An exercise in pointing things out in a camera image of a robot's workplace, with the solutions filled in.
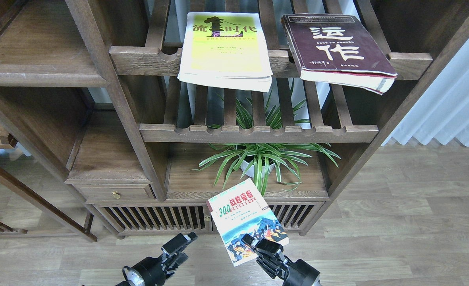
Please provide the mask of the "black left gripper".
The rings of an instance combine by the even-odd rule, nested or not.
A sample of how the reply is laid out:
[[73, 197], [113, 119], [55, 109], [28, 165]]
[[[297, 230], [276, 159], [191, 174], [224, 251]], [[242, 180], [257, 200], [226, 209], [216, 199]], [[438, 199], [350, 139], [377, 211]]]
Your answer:
[[178, 267], [188, 259], [187, 254], [183, 252], [196, 239], [198, 239], [198, 235], [195, 232], [189, 232], [185, 235], [180, 233], [161, 247], [163, 255], [160, 257], [146, 257], [133, 267], [124, 266], [124, 285], [164, 285], [165, 280], [172, 277]]

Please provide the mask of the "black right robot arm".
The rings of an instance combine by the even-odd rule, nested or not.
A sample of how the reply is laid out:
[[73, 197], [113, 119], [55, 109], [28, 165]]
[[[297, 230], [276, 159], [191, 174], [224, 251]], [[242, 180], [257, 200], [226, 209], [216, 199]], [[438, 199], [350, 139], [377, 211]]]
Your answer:
[[282, 279], [284, 286], [320, 286], [320, 271], [302, 259], [292, 262], [283, 254], [279, 243], [245, 234], [241, 239], [257, 255], [257, 264], [274, 279]]

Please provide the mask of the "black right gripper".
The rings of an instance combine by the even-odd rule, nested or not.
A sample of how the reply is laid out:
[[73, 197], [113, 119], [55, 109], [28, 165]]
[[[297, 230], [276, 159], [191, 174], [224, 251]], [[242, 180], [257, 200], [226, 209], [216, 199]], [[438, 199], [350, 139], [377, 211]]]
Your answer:
[[242, 242], [248, 252], [258, 255], [257, 263], [272, 279], [283, 280], [284, 286], [321, 286], [320, 272], [302, 259], [292, 262], [283, 255], [280, 243], [245, 234]]

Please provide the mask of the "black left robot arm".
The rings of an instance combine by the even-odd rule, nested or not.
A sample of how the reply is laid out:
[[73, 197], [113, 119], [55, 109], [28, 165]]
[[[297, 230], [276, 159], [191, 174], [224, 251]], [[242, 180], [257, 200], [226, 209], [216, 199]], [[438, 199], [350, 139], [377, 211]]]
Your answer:
[[165, 281], [174, 275], [178, 267], [188, 256], [183, 253], [185, 248], [197, 239], [194, 232], [187, 235], [179, 233], [164, 244], [162, 255], [157, 258], [146, 257], [133, 267], [122, 268], [125, 280], [119, 286], [162, 286]]

